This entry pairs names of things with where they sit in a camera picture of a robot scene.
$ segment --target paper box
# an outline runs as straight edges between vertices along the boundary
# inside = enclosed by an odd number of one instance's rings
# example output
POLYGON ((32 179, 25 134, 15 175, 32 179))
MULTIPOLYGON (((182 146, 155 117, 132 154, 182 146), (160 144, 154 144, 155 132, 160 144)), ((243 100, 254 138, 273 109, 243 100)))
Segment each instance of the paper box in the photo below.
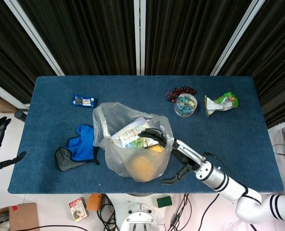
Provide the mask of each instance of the paper box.
POLYGON ((0 214, 9 212, 12 231, 38 227, 37 204, 27 203, 0 209, 0 214))

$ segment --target orange object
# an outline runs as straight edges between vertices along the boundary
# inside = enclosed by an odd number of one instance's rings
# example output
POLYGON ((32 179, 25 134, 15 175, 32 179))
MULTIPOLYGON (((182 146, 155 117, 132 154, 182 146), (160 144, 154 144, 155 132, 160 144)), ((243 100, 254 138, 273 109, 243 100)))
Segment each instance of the orange object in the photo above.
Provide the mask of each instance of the orange object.
POLYGON ((88 198, 87 210, 98 211, 101 200, 102 200, 102 194, 100 193, 91 194, 91 196, 89 196, 88 198))

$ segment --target green snack bag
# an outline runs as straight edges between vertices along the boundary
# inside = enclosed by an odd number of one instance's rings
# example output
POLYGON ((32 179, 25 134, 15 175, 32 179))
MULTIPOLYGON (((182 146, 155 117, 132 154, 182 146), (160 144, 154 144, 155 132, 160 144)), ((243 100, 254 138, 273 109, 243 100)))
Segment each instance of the green snack bag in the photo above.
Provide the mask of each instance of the green snack bag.
POLYGON ((226 111, 237 108, 239 105, 238 98, 230 91, 214 101, 205 95, 204 104, 208 116, 212 115, 215 111, 226 111))

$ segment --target blue carpet surface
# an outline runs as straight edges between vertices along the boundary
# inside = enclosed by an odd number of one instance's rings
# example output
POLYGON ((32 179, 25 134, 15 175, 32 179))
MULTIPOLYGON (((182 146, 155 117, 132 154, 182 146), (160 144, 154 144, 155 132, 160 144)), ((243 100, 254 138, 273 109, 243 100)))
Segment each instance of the blue carpet surface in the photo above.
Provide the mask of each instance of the blue carpet surface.
MULTIPOLYGON (((96 96, 99 103, 120 102, 133 109, 168 117, 173 135, 196 151, 218 155, 231 177, 259 192, 281 192, 282 181, 252 77, 210 76, 62 76, 38 77, 15 164, 10 193, 210 193, 189 173, 174 185, 161 179, 174 176, 181 164, 171 155, 165 173, 150 182, 135 182, 109 170, 104 151, 100 166, 86 163, 60 171, 55 151, 76 136, 78 125, 92 125, 92 109, 74 107, 73 94, 96 96), (169 89, 191 86, 198 91, 194 114, 182 118, 165 99, 169 89), (231 91, 239 107, 207 117, 204 95, 215 100, 231 91)), ((216 159, 208 160, 224 167, 216 159)))

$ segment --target oven mitt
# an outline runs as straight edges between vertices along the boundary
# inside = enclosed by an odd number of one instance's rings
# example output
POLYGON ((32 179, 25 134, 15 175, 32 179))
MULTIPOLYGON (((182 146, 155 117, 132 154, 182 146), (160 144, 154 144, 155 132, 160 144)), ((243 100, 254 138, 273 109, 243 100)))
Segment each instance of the oven mitt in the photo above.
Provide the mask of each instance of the oven mitt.
POLYGON ((56 151, 57 163, 62 171, 90 161, 99 165, 99 161, 96 159, 99 147, 93 146, 93 128, 88 125, 80 125, 76 132, 78 137, 70 138, 67 147, 60 147, 56 151))

